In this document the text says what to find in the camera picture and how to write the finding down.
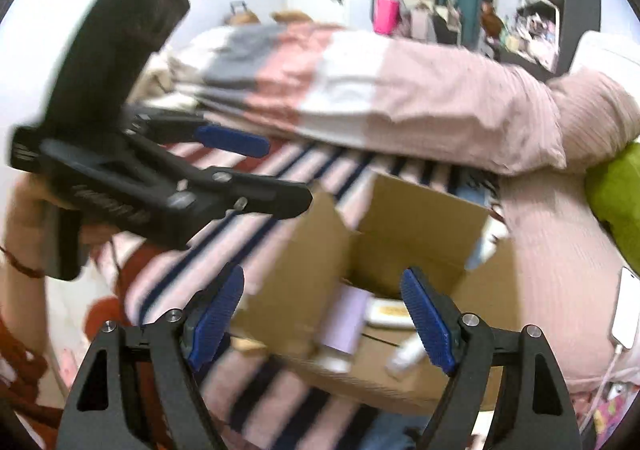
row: green cushion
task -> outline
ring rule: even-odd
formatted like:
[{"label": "green cushion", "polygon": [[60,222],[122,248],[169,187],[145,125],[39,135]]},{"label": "green cushion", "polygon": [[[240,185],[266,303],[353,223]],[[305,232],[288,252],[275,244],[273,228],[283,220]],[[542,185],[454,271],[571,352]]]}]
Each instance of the green cushion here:
[{"label": "green cushion", "polygon": [[609,224],[618,249],[640,273],[640,144],[589,169],[586,193],[594,215]]}]

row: screw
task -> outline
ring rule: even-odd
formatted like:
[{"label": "screw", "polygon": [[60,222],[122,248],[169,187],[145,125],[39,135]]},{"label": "screw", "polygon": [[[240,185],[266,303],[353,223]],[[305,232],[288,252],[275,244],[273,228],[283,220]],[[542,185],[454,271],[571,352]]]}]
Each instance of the screw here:
[{"label": "screw", "polygon": [[177,322],[180,318],[182,318],[182,311],[179,309],[171,309],[167,311],[164,315],[169,322]]},{"label": "screw", "polygon": [[234,204],[234,210],[236,212],[241,212],[246,208],[248,204],[249,204],[249,201],[246,197],[240,197],[238,198],[238,201],[236,201],[236,203]]},{"label": "screw", "polygon": [[542,331],[537,325],[528,325],[527,326],[527,334],[531,338],[540,338],[542,336]]},{"label": "screw", "polygon": [[211,178],[217,183],[228,183],[231,181],[231,174],[227,172],[216,172]]},{"label": "screw", "polygon": [[110,333],[112,331],[115,331],[117,326],[118,324],[116,324],[116,322],[114,322],[113,320],[107,320],[102,326],[102,332]]},{"label": "screw", "polygon": [[474,314],[467,313],[462,317],[462,322],[469,327],[476,327],[480,323],[480,319]]}]

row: blue gripper pad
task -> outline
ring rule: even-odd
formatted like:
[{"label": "blue gripper pad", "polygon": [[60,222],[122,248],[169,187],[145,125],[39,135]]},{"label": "blue gripper pad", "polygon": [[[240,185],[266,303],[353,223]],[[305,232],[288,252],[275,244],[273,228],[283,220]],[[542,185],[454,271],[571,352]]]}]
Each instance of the blue gripper pad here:
[{"label": "blue gripper pad", "polygon": [[221,125],[205,125],[196,130],[196,141],[209,148],[237,152],[248,157],[264,157],[269,153],[269,140]]},{"label": "blue gripper pad", "polygon": [[[224,278],[224,271],[216,279],[218,278]],[[209,286],[215,287],[216,281],[214,280]],[[185,322],[185,332],[190,334],[183,336],[182,352],[194,372],[213,360],[220,340],[231,322],[231,317],[244,291],[242,268],[233,267],[222,286],[218,287],[219,289],[213,292],[210,289],[204,289],[198,292],[199,295],[194,296],[195,298],[199,296],[200,300],[204,301],[207,296],[213,294],[212,300],[199,305],[189,314]]]},{"label": "blue gripper pad", "polygon": [[452,352],[453,336],[412,270],[404,270],[400,293],[431,363],[440,367],[446,375],[452,375],[457,367]]}]

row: striped blanket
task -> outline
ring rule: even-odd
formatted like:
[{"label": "striped blanket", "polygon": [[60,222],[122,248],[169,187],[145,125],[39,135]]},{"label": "striped blanket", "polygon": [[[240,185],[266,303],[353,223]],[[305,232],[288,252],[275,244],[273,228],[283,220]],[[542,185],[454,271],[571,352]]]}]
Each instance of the striped blanket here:
[{"label": "striped blanket", "polygon": [[[274,175],[299,182],[318,181],[331,192],[344,221],[357,226],[368,204],[374,172],[447,191],[486,204],[483,173],[432,161],[385,156],[315,142],[273,139],[263,159],[250,159],[197,144],[172,151],[204,168],[210,165]],[[213,221],[191,242],[187,252],[164,252],[128,233],[114,238],[120,276],[110,253],[99,259],[133,324],[153,322],[163,312],[183,307],[229,261],[244,268],[245,291],[254,293],[284,247],[297,219],[235,214]],[[309,387],[274,356],[248,356],[228,341],[212,364],[197,377],[208,409],[224,427],[232,448],[247,443],[263,449],[412,448],[425,417],[381,412]]]}]

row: pink bag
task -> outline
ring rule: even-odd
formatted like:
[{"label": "pink bag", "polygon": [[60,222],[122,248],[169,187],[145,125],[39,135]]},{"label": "pink bag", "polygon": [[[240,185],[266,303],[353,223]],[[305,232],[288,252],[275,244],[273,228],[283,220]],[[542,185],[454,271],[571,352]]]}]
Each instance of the pink bag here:
[{"label": "pink bag", "polygon": [[400,3],[397,0],[378,0],[373,19],[373,31],[382,35],[390,35],[396,28],[399,13]]}]

